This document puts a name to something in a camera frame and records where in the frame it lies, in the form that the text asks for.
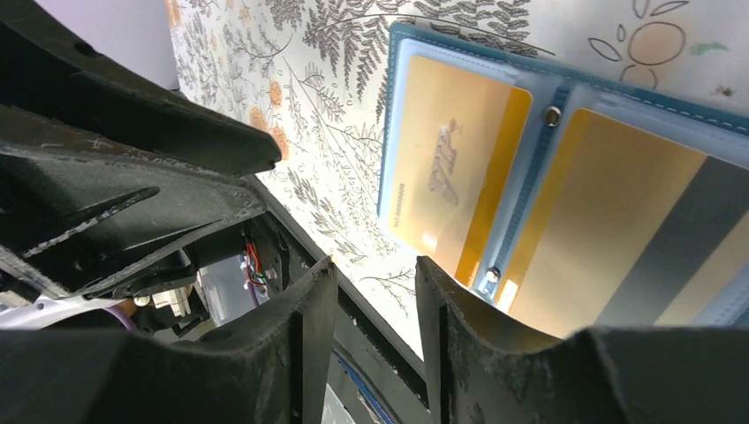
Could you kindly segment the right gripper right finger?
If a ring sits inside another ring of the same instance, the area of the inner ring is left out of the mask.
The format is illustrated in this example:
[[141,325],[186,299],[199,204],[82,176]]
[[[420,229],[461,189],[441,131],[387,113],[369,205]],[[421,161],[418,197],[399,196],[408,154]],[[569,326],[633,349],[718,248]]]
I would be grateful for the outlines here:
[[745,423],[748,332],[590,327],[559,339],[472,295],[432,259],[416,300],[435,423]]

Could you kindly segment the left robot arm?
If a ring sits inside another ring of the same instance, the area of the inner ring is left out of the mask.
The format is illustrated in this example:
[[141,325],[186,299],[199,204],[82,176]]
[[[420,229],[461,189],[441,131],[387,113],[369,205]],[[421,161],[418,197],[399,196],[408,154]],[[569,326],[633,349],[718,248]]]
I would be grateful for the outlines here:
[[143,79],[34,1],[1,4],[1,326],[41,329],[126,300],[193,314],[209,244],[262,214],[261,130]]

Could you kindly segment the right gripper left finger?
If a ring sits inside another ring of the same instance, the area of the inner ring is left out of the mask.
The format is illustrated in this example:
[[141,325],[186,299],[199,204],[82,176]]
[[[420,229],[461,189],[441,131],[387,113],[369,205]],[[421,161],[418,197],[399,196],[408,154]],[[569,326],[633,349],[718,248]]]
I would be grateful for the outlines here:
[[5,330],[4,423],[317,423],[337,310],[324,258],[199,340],[120,329]]

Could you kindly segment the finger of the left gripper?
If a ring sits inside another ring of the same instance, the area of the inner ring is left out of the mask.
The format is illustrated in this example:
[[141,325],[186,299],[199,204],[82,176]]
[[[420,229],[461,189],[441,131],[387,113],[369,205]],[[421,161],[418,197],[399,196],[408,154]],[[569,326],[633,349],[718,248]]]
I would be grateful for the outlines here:
[[1,268],[54,299],[110,291],[265,209],[249,182],[137,149],[1,145]]
[[225,175],[282,158],[269,133],[131,72],[34,1],[1,3],[1,104]]

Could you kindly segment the blue card holder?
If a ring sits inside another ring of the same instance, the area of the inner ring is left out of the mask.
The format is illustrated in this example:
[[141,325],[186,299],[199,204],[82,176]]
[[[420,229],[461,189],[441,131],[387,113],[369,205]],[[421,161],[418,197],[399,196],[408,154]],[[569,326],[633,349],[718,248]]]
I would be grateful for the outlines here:
[[670,123],[685,124],[691,129],[710,133],[744,137],[748,154],[748,119],[745,116],[650,89],[601,79],[540,59],[487,48],[416,26],[396,24],[390,29],[385,139],[377,206],[378,216],[386,228],[385,210],[390,204],[390,183],[395,163],[395,125],[399,121],[400,98],[405,91],[406,62],[412,56],[434,58],[461,69],[494,76],[530,91],[533,96],[532,108],[491,228],[488,247],[480,260],[473,284],[462,284],[496,309],[496,296],[502,289],[503,266],[522,231],[526,213],[540,185],[541,173],[549,164],[552,146],[576,110],[591,109],[627,124],[643,124],[654,133],[660,132],[665,123]]

